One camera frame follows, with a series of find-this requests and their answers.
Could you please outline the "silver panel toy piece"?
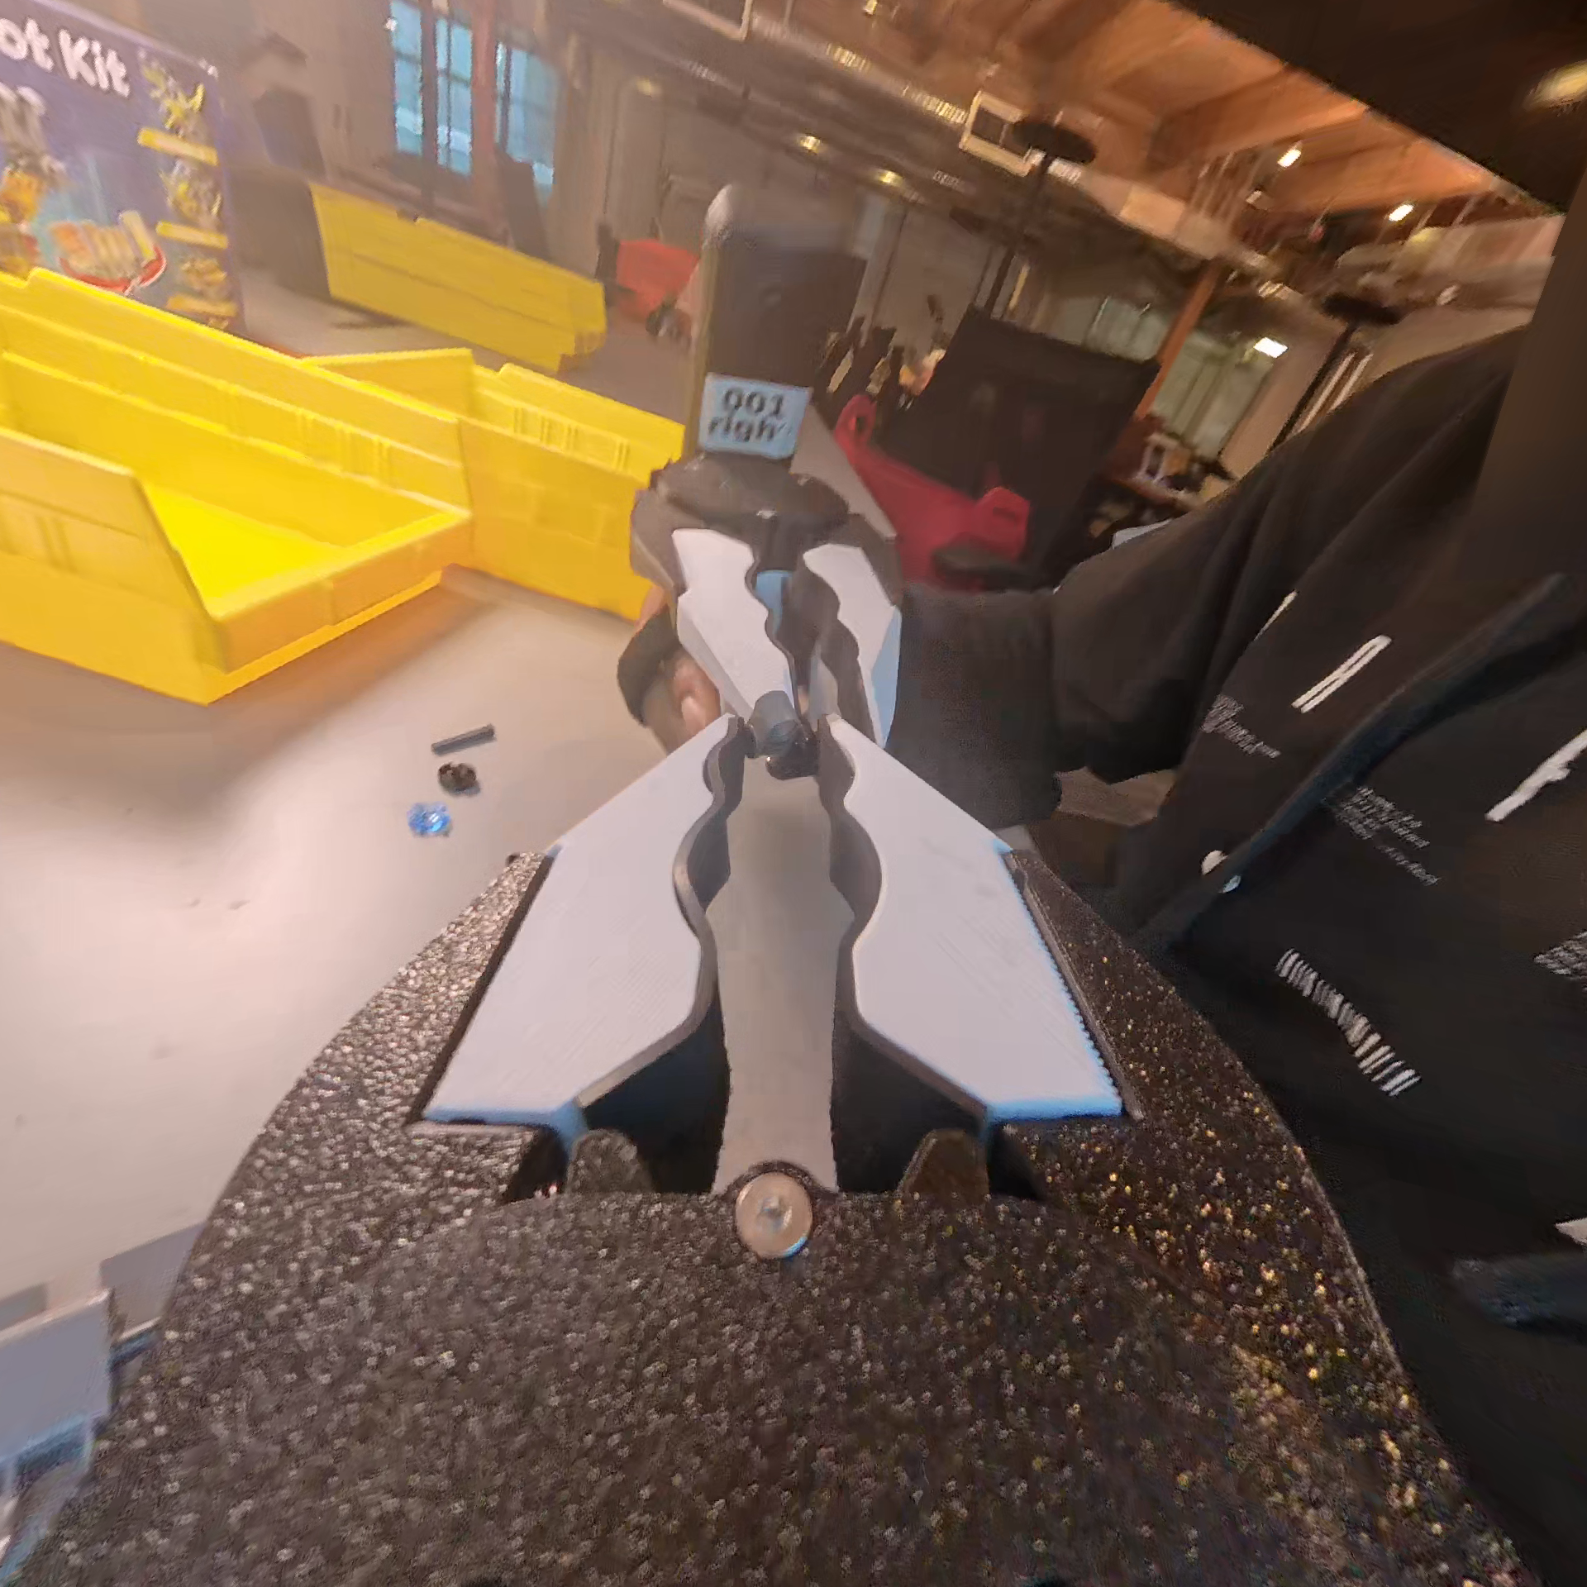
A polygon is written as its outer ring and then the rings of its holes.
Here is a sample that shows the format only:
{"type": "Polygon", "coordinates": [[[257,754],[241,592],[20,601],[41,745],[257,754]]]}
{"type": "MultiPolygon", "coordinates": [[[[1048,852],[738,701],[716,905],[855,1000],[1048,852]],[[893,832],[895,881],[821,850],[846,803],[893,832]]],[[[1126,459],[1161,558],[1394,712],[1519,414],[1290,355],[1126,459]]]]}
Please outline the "silver panel toy piece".
{"type": "Polygon", "coordinates": [[[198,1238],[190,1224],[94,1270],[3,1298],[3,1534],[51,1470],[77,1468],[153,1340],[198,1238]]]}

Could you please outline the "red wheeled cart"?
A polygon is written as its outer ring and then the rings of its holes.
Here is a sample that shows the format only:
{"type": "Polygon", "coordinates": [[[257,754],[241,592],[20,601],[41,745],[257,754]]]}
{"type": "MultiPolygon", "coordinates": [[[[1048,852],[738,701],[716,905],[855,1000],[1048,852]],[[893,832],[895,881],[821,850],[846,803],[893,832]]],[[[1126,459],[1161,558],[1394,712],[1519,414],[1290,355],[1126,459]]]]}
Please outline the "red wheeled cart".
{"type": "Polygon", "coordinates": [[[665,303],[676,303],[700,257],[655,238],[619,240],[614,274],[614,306],[619,318],[644,323],[665,303]]]}

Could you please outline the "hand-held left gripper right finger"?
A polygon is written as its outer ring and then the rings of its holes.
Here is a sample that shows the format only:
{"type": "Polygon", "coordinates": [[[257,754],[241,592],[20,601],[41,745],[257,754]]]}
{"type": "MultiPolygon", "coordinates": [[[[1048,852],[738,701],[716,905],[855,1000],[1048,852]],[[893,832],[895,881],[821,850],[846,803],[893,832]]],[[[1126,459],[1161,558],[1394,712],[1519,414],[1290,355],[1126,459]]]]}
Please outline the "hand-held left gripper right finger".
{"type": "Polygon", "coordinates": [[[838,1189],[889,1192],[925,1138],[1116,1121],[1107,1041],[1012,849],[842,720],[820,726],[838,949],[829,1134],[838,1189]]]}

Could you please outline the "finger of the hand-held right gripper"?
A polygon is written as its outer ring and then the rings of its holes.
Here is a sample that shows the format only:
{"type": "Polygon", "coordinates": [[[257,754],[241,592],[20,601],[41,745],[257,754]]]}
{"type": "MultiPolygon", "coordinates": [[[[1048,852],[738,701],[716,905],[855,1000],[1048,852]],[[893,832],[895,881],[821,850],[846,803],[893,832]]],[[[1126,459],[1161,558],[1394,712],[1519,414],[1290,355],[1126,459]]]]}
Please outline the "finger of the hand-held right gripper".
{"type": "Polygon", "coordinates": [[[899,695],[901,607],[863,552],[808,552],[803,612],[812,624],[810,714],[838,716],[884,748],[899,695]]]}
{"type": "Polygon", "coordinates": [[[789,660],[770,637],[770,612],[751,588],[755,552],[717,529],[672,531],[680,567],[676,629],[721,703],[744,722],[765,701],[795,711],[789,660]]]}

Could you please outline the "wide yellow plastic bin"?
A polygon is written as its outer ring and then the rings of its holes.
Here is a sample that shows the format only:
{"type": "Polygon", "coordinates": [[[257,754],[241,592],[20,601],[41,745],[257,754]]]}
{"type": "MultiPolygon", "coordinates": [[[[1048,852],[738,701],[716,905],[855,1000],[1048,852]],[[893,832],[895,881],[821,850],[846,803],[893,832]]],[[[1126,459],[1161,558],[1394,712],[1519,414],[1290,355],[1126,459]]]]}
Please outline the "wide yellow plastic bin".
{"type": "Polygon", "coordinates": [[[445,412],[3,278],[3,644],[209,705],[425,593],[470,527],[445,412]]]}

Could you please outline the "black office chair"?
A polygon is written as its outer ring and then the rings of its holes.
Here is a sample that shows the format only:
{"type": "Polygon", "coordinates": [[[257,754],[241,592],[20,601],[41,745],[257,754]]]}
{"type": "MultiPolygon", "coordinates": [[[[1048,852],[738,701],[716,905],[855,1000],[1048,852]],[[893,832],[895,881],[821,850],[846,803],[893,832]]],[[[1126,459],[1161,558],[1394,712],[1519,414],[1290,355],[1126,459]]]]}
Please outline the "black office chair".
{"type": "Polygon", "coordinates": [[[1097,550],[1088,512],[1158,365],[1088,350],[969,310],[906,414],[914,467],[978,503],[1025,503],[1020,552],[967,531],[931,556],[950,590],[1041,590],[1097,550]]]}

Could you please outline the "red plastic case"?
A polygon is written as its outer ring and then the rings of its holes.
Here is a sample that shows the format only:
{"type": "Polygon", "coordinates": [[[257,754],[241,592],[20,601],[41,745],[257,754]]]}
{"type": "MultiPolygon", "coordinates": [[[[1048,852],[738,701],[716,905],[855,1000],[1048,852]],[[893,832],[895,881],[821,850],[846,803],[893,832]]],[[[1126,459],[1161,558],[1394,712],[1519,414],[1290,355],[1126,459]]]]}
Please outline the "red plastic case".
{"type": "Polygon", "coordinates": [[[869,397],[850,399],[835,423],[835,440],[895,531],[905,582],[944,586],[988,563],[1018,567],[1025,552],[1025,499],[1003,486],[973,499],[923,476],[874,446],[874,420],[869,397]]]}

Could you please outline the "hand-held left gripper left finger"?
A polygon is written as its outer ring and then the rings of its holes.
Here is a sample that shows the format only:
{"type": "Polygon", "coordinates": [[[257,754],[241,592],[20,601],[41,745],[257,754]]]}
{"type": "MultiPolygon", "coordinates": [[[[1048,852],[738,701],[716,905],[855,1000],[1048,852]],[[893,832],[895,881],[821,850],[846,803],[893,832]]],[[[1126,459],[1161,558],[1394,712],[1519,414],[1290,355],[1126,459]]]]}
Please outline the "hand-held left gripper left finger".
{"type": "Polygon", "coordinates": [[[706,1192],[729,1100],[708,903],[748,729],[717,718],[547,850],[468,994],[427,1124],[614,1132],[663,1192],[706,1192]]]}

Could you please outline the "white-top side table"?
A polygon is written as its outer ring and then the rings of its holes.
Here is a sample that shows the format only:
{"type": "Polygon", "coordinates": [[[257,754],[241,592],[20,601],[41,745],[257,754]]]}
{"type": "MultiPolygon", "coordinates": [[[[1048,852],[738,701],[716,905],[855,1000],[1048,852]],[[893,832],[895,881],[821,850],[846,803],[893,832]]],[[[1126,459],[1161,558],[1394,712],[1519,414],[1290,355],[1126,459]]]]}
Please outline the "white-top side table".
{"type": "Polygon", "coordinates": [[[842,452],[831,427],[820,418],[814,406],[806,408],[799,429],[799,442],[791,457],[791,471],[821,482],[838,493],[844,505],[882,537],[893,539],[895,531],[874,495],[863,484],[854,465],[842,452]]]}

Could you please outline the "robot kit box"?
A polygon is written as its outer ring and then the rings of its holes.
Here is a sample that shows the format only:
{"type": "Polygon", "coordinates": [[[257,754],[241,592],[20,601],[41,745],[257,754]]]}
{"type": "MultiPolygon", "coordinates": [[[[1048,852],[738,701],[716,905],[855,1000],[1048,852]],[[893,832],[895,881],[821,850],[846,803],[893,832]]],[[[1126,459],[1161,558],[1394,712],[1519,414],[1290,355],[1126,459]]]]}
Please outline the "robot kit box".
{"type": "Polygon", "coordinates": [[[69,4],[1,4],[1,270],[217,331],[245,321],[221,78],[69,4]]]}

